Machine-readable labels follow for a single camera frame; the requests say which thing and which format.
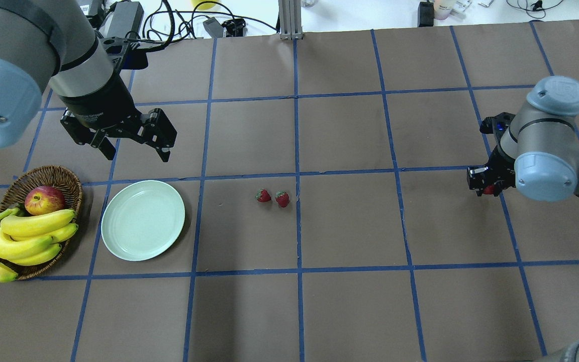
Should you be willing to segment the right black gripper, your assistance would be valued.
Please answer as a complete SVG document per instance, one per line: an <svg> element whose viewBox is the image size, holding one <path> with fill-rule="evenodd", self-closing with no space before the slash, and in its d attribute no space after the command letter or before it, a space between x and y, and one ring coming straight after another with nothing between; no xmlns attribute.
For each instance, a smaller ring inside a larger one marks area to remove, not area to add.
<svg viewBox="0 0 579 362"><path fill-rule="evenodd" d="M494 184L496 194L503 190L515 188L514 159L494 148L489 156L486 166L467 167L467 183L469 190L476 194L484 194L485 190Z"/></svg>

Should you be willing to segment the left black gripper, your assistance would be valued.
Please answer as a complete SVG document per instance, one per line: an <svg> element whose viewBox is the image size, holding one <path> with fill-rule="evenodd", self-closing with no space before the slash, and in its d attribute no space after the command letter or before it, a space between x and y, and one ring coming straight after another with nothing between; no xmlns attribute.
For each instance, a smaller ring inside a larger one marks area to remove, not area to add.
<svg viewBox="0 0 579 362"><path fill-rule="evenodd" d="M111 161L116 149L103 130L124 121L127 138L152 147L162 162L169 161L177 130L161 108L140 113L121 76L112 75L103 87L87 96L58 97L69 110L60 123L76 144L88 144Z"/></svg>

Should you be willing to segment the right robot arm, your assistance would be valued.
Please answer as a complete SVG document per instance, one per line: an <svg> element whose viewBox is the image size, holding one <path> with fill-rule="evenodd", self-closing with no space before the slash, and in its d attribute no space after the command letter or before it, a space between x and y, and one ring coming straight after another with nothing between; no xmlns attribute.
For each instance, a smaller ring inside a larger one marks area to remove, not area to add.
<svg viewBox="0 0 579 362"><path fill-rule="evenodd" d="M541 359L579 360L579 81L547 76L521 105L478 122L489 157L469 166L468 188L504 202L542 332Z"/></svg>

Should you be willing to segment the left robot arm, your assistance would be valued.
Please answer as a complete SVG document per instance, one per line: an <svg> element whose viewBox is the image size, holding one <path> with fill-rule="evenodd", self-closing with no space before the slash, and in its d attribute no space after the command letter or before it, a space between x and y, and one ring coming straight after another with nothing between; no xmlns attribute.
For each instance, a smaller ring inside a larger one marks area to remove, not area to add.
<svg viewBox="0 0 579 362"><path fill-rule="evenodd" d="M130 34L101 38L76 1L0 1L0 149L18 142L49 87L74 143L113 160L110 138L129 138L168 162L177 131L163 110L136 108L120 71L145 68L174 32L147 48Z"/></svg>

